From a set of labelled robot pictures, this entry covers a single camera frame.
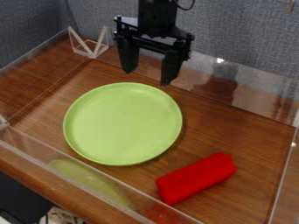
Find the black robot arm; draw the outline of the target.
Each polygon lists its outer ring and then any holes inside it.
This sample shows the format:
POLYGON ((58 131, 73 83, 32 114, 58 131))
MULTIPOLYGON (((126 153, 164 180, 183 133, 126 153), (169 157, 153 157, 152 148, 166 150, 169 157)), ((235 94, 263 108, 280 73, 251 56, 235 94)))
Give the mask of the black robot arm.
POLYGON ((177 10, 188 11, 177 0, 138 0, 137 17, 114 16, 113 33, 120 65, 126 74, 136 70, 140 49, 164 55, 160 85, 177 78, 183 62, 189 59, 193 35, 176 26, 177 10))

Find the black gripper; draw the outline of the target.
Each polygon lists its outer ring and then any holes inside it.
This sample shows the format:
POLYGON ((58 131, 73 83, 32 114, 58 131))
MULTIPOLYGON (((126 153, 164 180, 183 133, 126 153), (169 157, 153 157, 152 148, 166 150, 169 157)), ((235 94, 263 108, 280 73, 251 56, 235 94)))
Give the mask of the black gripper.
POLYGON ((116 16, 114 22, 114 39, 122 70, 126 74, 134 71, 140 48, 165 54, 160 83, 162 86, 169 85, 177 78, 183 60, 189 58, 193 35, 177 28, 173 21, 162 25, 161 19, 140 24, 136 17, 116 16))

